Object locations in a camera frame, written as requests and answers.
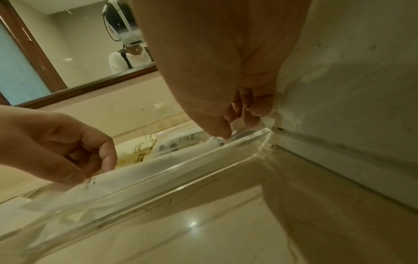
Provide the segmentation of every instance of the neck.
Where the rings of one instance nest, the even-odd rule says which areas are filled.
[[[135,45],[132,47],[125,47],[126,53],[132,55],[141,55],[143,48],[140,45]]]

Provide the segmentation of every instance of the ceiling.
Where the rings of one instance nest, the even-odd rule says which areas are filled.
[[[22,0],[33,6],[38,11],[50,15],[61,11],[87,6],[92,3],[103,2],[103,0]]]

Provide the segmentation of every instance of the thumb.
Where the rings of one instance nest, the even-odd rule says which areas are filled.
[[[12,167],[26,171],[38,178],[68,185],[83,182],[86,176],[81,169],[61,155],[31,142],[16,150]]]

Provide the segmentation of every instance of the white t-shirt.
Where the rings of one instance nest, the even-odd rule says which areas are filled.
[[[153,63],[151,57],[145,49],[142,50],[141,55],[132,55],[127,53],[126,57],[128,58],[133,68],[145,68],[145,66],[148,66]],[[118,74],[120,72],[129,70],[128,64],[122,57],[122,54],[120,54],[117,51],[110,54],[109,65],[113,74]]]

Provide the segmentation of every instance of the brown wooden frame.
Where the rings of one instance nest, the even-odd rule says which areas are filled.
[[[92,83],[68,89],[9,0],[0,0],[0,15],[7,23],[7,27],[5,27],[0,20],[1,26],[5,27],[11,38],[15,41],[16,45],[20,48],[27,60],[38,72],[45,85],[52,92],[49,96],[17,105],[17,107],[30,109],[41,108],[158,70],[156,66],[140,70],[131,69]],[[0,105],[10,105],[1,93]]]

